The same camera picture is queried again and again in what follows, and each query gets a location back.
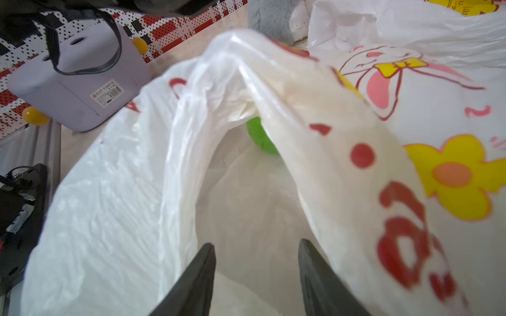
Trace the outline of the plain white plastic bag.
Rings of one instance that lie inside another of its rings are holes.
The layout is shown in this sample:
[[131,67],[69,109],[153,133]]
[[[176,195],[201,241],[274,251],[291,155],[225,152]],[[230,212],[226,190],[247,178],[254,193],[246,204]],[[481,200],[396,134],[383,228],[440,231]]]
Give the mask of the plain white plastic bag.
[[[303,315],[306,238],[373,315],[504,315],[504,103],[404,47],[223,33],[59,185],[21,313],[147,315],[209,242],[212,314]],[[279,155],[249,136],[255,117]]]

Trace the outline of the grey plush dog toy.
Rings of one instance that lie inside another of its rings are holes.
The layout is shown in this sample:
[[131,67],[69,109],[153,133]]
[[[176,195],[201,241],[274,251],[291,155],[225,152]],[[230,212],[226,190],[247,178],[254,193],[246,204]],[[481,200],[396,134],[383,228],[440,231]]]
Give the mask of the grey plush dog toy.
[[248,1],[249,28],[292,46],[308,36],[312,0]]

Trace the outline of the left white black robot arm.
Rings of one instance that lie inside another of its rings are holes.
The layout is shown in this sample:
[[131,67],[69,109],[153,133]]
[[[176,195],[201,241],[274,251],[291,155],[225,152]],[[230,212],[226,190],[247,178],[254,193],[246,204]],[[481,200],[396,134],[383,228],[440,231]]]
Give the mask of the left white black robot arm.
[[[121,9],[154,17],[194,17],[216,2],[210,0],[133,0],[133,1],[2,1],[1,39],[18,45],[39,34],[37,24],[45,29],[46,46],[55,72],[65,76],[96,75],[113,68],[120,60],[123,45],[121,32],[111,14],[104,9]],[[115,35],[119,47],[103,65],[65,72],[58,68],[61,56],[57,26],[46,12],[59,12],[69,21],[103,20]]]

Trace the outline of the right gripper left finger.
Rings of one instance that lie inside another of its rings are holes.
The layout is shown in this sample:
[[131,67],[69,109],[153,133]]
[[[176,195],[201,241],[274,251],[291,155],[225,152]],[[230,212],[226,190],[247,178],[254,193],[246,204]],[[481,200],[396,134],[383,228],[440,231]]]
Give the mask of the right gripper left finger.
[[215,272],[215,247],[205,243],[150,315],[209,316]]

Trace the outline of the lavender plastic container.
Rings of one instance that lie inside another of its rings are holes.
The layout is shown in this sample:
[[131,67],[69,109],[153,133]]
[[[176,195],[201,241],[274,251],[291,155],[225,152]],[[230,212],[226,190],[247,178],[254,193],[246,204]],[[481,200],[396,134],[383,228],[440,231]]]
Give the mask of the lavender plastic container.
[[126,32],[118,40],[104,23],[60,44],[55,72],[44,53],[9,77],[9,91],[74,132],[101,125],[152,79],[149,66]]

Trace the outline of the printed white plastic bag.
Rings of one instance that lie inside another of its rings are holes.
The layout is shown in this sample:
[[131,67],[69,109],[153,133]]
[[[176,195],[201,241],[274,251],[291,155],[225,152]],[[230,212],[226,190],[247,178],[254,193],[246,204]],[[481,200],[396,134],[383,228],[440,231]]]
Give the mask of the printed white plastic bag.
[[452,65],[505,68],[504,1],[316,1],[308,46],[409,47]]

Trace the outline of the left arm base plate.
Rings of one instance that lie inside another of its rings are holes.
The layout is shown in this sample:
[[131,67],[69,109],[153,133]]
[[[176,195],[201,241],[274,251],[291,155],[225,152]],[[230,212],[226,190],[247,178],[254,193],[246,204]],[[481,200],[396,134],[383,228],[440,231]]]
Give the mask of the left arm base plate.
[[47,167],[20,166],[1,177],[1,295],[23,279],[46,208]]

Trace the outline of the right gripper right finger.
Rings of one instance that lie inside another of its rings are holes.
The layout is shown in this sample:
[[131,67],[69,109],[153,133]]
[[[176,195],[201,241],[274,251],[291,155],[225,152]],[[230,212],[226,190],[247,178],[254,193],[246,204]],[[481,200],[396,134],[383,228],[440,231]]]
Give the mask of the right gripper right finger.
[[311,316],[362,315],[370,313],[349,292],[313,243],[299,242],[300,283],[304,309]]

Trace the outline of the small yellow ball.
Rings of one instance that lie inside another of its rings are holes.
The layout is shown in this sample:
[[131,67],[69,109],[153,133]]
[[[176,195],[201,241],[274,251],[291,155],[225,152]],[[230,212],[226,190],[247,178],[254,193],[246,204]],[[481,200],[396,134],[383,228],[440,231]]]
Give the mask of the small yellow ball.
[[43,126],[47,125],[51,119],[37,110],[35,107],[30,106],[23,110],[22,118],[30,125]]

